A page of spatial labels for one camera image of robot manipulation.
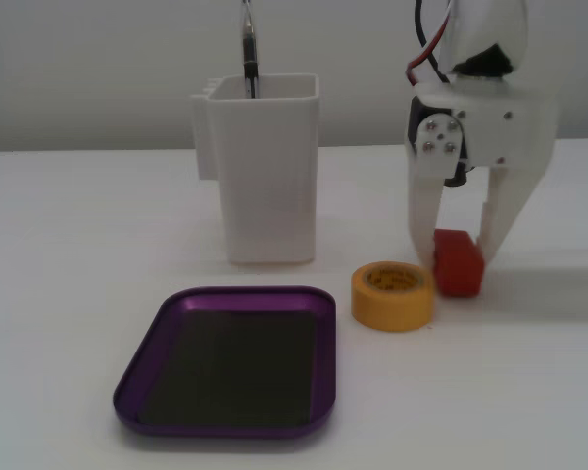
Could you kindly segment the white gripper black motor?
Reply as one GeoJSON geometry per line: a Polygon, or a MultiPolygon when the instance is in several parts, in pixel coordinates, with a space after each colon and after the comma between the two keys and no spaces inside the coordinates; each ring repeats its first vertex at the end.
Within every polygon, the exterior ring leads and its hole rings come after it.
{"type": "Polygon", "coordinates": [[[552,156],[555,100],[503,79],[421,81],[406,128],[408,225],[420,263],[434,263],[434,231],[442,192],[457,173],[487,168],[477,245],[489,264],[552,156]]]}

